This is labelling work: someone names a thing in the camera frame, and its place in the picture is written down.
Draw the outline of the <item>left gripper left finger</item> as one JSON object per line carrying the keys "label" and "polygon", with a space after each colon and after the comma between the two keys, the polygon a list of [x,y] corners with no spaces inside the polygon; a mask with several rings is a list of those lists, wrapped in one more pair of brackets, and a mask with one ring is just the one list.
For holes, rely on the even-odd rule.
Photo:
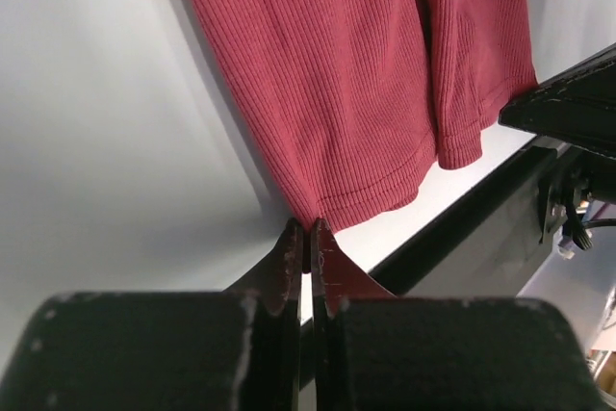
{"label": "left gripper left finger", "polygon": [[73,292],[29,319],[12,410],[294,410],[303,231],[221,292]]}

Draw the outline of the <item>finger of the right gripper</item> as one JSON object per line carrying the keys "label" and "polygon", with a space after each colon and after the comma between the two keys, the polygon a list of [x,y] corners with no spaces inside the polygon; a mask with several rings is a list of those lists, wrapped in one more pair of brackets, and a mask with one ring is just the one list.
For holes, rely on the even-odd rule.
{"label": "finger of the right gripper", "polygon": [[553,76],[507,103],[505,127],[615,157],[615,46]]}

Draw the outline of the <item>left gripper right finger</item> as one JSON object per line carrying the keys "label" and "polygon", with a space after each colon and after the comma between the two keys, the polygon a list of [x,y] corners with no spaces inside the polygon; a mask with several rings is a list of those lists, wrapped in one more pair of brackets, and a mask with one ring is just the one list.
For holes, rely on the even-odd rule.
{"label": "left gripper right finger", "polygon": [[320,410],[598,410],[566,318],[524,297],[393,295],[310,233]]}

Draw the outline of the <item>pink tank top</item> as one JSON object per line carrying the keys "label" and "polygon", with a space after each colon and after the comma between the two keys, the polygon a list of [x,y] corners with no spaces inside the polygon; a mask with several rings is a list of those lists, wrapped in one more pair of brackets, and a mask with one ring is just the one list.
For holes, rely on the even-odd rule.
{"label": "pink tank top", "polygon": [[536,86],[527,0],[191,0],[293,214],[340,231],[409,204],[433,165]]}

